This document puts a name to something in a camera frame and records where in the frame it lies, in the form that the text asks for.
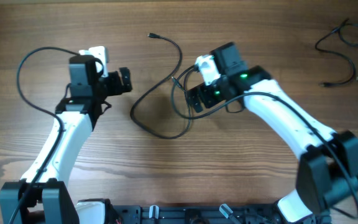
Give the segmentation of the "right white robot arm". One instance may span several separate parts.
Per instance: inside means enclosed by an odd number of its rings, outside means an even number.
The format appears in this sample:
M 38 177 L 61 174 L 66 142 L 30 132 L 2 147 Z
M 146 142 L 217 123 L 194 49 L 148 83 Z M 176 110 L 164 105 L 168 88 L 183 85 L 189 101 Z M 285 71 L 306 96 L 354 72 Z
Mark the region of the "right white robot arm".
M 199 56 L 193 71 L 203 83 L 188 90 L 188 103 L 200 113 L 238 101 L 264 120 L 298 159 L 295 189 L 277 202 L 284 223 L 316 220 L 352 197 L 358 214 L 358 139 L 320 123 L 296 104 L 256 65 L 249 68 L 233 42 Z

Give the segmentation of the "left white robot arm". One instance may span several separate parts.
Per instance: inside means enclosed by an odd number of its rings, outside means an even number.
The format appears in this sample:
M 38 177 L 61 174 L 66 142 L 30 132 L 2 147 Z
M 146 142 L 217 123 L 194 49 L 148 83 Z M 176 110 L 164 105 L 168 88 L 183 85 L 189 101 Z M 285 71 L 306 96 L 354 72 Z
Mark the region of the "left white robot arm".
M 79 151 L 106 111 L 102 107 L 106 98 L 132 90 L 127 67 L 104 72 L 96 67 L 101 62 L 93 55 L 69 59 L 71 96 L 63 98 L 52 113 L 53 128 L 30 169 L 1 188 L 4 223 L 85 223 L 105 215 L 105 205 L 89 218 L 79 214 L 67 190 Z

